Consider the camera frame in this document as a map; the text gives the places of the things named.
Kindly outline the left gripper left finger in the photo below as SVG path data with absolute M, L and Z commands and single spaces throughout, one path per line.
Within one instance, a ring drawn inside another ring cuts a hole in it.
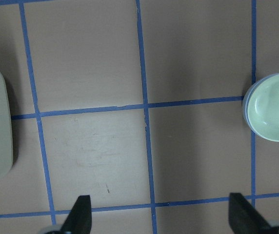
M 66 220 L 61 225 L 52 225 L 39 231 L 40 234 L 89 234 L 92 229 L 90 195 L 80 195 Z

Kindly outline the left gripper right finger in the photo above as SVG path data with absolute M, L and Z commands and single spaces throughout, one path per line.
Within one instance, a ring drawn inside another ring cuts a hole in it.
M 272 225 L 241 193 L 230 193 L 228 223 L 235 234 L 279 234 L 279 225 Z

